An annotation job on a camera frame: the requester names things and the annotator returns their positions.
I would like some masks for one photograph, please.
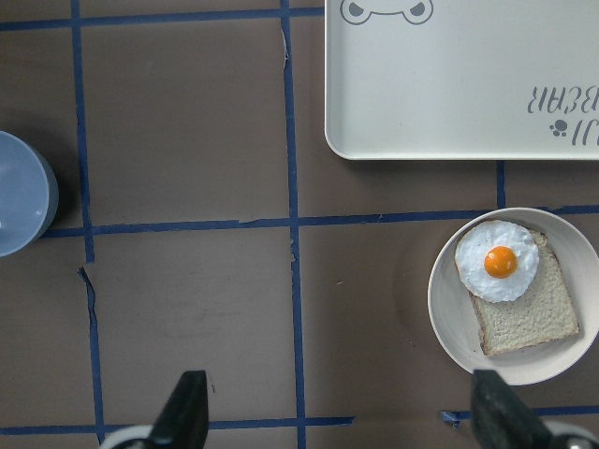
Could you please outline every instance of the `white bowl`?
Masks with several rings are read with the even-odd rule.
[[[480,349],[478,322],[454,263],[456,245],[470,228],[486,220],[506,220],[536,229],[560,261],[574,303],[580,333],[512,353],[487,357]],[[429,280],[432,327],[451,358],[469,372],[495,369],[508,384],[545,381],[574,365],[599,331],[599,258],[589,241],[571,224],[549,212],[527,208],[495,210],[472,220],[443,247]]]
[[[19,138],[0,131],[0,257],[41,236],[58,206],[48,162]]]

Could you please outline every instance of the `white tray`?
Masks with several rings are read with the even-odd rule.
[[[597,0],[327,0],[325,16],[341,157],[599,159]]]

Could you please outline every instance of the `brown floor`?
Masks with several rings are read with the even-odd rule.
[[[599,248],[599,163],[345,161],[323,135],[323,11],[279,7],[80,0],[70,22],[67,0],[0,5],[0,129],[61,192],[47,237],[0,260],[1,448],[151,424],[186,369],[209,372],[212,421],[260,420],[209,448],[302,449],[304,429],[310,449],[476,446],[439,418],[468,409],[470,376],[432,331],[432,263],[503,205],[590,206],[563,218]],[[163,15],[115,19],[141,14]],[[595,344],[518,392],[598,405],[598,368]],[[599,415],[568,419],[599,433]]]

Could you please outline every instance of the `blue tape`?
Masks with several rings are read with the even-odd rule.
[[[3,31],[25,31],[25,30],[51,30],[53,28],[68,28],[71,26],[70,19],[53,21],[25,21],[25,22],[0,22],[0,32]]]
[[[573,416],[584,414],[599,414],[599,405],[573,405],[564,407],[542,407],[533,409],[537,416]],[[455,428],[460,425],[461,421],[472,419],[472,412],[441,412],[443,422],[452,424]]]
[[[94,226],[95,235],[136,234],[140,232],[206,231],[215,229],[251,229],[257,227],[288,227],[288,218],[264,218],[251,222],[237,220],[215,220],[208,222],[173,222],[142,224],[108,224]]]
[[[293,93],[293,54],[291,45],[291,20],[289,0],[281,0],[281,28],[285,39],[285,123],[287,140],[287,179],[289,192],[289,234],[291,238],[291,301],[293,308],[293,352],[296,381],[296,416],[302,420],[306,416],[305,382],[303,372],[303,331],[301,324],[300,286],[300,228],[298,222],[298,163],[296,148],[295,100]],[[298,449],[306,448],[306,427],[298,426]]]
[[[77,111],[77,147],[79,153],[81,218],[85,239],[85,260],[94,262],[94,236],[90,218],[90,185],[87,166],[87,131],[85,128],[85,98],[83,93],[83,61],[81,55],[81,28],[79,0],[71,0],[73,71],[75,80],[75,100]]]
[[[233,11],[178,12],[170,14],[139,14],[129,16],[88,17],[80,18],[74,23],[71,19],[49,21],[0,22],[0,32],[23,30],[49,30],[52,28],[70,28],[77,26],[110,26],[135,25],[144,23],[169,22],[205,22],[205,21],[234,21],[247,19],[274,19],[283,16],[291,17],[320,17],[325,15],[323,7],[295,7],[286,9],[245,9]]]
[[[291,17],[320,17],[325,15],[323,7],[293,7],[289,9]]]
[[[505,208],[505,161],[497,161],[497,209]]]
[[[210,430],[234,428],[269,428],[269,427],[326,427],[351,426],[353,416],[324,418],[282,418],[282,419],[250,419],[241,421],[213,421]]]
[[[102,399],[102,379],[100,372],[100,343],[95,316],[95,290],[84,268],[77,271],[87,289],[87,310],[90,317],[90,353],[92,362],[92,386],[94,389],[95,433],[100,442],[104,441],[104,404]]]
[[[584,206],[563,206],[557,209],[539,206],[537,209],[546,210],[547,212],[555,213],[556,215],[585,215],[599,213],[599,205],[597,204],[588,204]]]
[[[210,430],[227,430],[237,428],[273,428],[273,427],[337,427],[351,426],[353,416],[335,416],[319,418],[282,418],[282,419],[247,419],[239,421],[213,421]],[[116,432],[126,425],[105,425],[106,433]],[[28,427],[0,427],[0,435],[67,435],[96,433],[97,426],[28,426]]]
[[[95,426],[27,426],[0,427],[0,435],[68,435],[73,433],[95,433]]]
[[[490,210],[429,210],[423,212],[376,213],[329,217],[301,217],[299,226],[363,225],[373,223],[428,222],[440,220],[472,220]]]

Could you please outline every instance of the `bread slice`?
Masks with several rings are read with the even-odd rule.
[[[539,248],[539,266],[524,295],[515,301],[491,303],[470,294],[485,355],[516,351],[578,333],[577,317],[560,264],[547,246],[547,237],[530,231]]]

